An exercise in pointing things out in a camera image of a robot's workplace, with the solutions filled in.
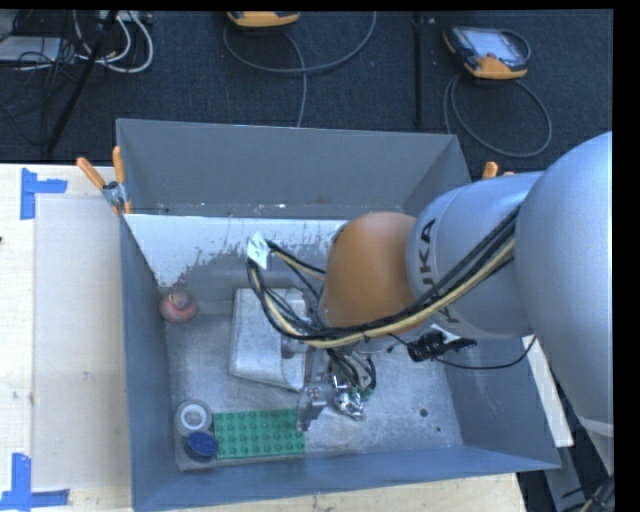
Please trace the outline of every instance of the pink object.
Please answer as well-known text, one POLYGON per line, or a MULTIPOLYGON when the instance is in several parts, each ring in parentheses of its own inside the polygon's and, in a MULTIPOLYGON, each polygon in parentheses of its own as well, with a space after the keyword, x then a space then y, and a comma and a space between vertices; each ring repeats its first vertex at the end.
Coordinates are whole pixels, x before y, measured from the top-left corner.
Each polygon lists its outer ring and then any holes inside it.
POLYGON ((184 290, 173 291, 160 301, 162 318, 172 324, 187 323, 197 312, 197 302, 184 290))

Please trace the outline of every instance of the blue tape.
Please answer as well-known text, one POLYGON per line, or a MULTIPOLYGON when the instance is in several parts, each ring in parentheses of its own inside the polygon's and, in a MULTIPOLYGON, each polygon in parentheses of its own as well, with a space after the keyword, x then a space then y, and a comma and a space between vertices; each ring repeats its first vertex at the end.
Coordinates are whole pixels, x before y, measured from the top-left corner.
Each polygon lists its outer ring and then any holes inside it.
POLYGON ((64 180, 38 181, 38 175, 26 167, 22 168, 22 191, 20 201, 20 219, 33 219, 36 216, 36 194, 63 194, 67 190, 64 180))
POLYGON ((31 492, 31 459, 21 453, 12 455, 11 490, 0 496, 0 510, 31 512, 33 507, 66 505, 69 489, 52 492, 31 492))

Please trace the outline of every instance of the yellow cable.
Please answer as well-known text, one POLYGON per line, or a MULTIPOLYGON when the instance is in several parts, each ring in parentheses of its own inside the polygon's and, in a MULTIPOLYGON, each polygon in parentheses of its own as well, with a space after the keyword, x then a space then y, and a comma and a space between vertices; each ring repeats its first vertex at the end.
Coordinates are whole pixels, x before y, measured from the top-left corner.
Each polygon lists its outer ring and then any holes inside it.
MULTIPOLYGON (((511 241, 496 255, 492 260, 490 260, 484 267, 482 267, 476 274, 474 274, 469 280, 460 285, 455 290, 449 292, 447 295, 442 297, 437 302, 433 303, 431 306, 419 311, 418 313, 395 322, 393 324, 389 324, 383 327, 376 327, 375 329, 369 329, 360 333, 351 334, 342 338, 338 338, 336 340, 300 340, 303 343, 307 343, 313 347, 317 348, 336 348, 342 347, 345 345, 349 345, 361 340, 363 337, 367 336, 370 338, 375 338, 380 335, 387 335, 389 332, 394 330, 401 330, 408 327, 415 327, 418 324, 421 324, 425 320, 427 320, 433 313, 436 311, 448 306, 452 302, 459 299, 462 295, 467 293, 474 286, 478 285, 483 279, 488 277, 498 266, 500 266, 508 257, 511 256, 513 252, 514 241, 511 241)), ((271 300, 268 297, 265 297, 267 301, 267 307, 270 311, 276 312, 277 308, 273 305, 271 300)), ((287 330, 287 332, 295 335, 302 335, 297 331, 294 327, 292 327, 286 320, 284 320, 283 327, 287 330)))
POLYGON ((278 251, 273 251, 273 253, 276 256, 278 256, 278 258, 286 261, 292 267, 297 268, 300 272, 304 272, 308 276, 314 277, 314 278, 316 278, 316 279, 318 279, 320 281, 324 281, 324 276, 322 274, 318 274, 317 272, 314 272, 313 270, 308 269, 304 265, 300 265, 297 261, 293 260, 292 258, 287 256, 286 254, 283 254, 283 253, 278 252, 278 251))

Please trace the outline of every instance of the blue cap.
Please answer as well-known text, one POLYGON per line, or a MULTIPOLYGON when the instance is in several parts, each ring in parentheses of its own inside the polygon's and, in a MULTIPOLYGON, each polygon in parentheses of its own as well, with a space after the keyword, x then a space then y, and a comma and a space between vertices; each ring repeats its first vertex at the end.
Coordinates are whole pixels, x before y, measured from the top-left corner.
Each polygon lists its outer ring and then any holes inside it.
POLYGON ((218 441, 205 432, 194 432, 189 435, 187 444, 201 457, 213 457, 218 451, 218 441))

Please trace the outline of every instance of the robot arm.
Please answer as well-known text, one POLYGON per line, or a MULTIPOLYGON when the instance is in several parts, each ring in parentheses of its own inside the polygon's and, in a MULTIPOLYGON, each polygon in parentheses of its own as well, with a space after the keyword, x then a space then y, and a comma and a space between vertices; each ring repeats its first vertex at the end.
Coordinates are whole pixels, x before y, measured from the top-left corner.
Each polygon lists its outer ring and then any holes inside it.
MULTIPOLYGON (((455 349, 534 334, 594 444, 612 448, 611 202, 609 132, 544 172, 452 190, 417 218, 374 212, 345 224, 320 276, 315 318, 274 314, 268 299, 265 307, 284 336, 313 347, 301 424, 308 428, 332 397, 362 419, 357 392, 367 389, 361 378, 371 380, 362 354, 400 336, 424 340, 437 326, 461 338, 455 349)), ((610 468, 612 457, 601 451, 610 468)))

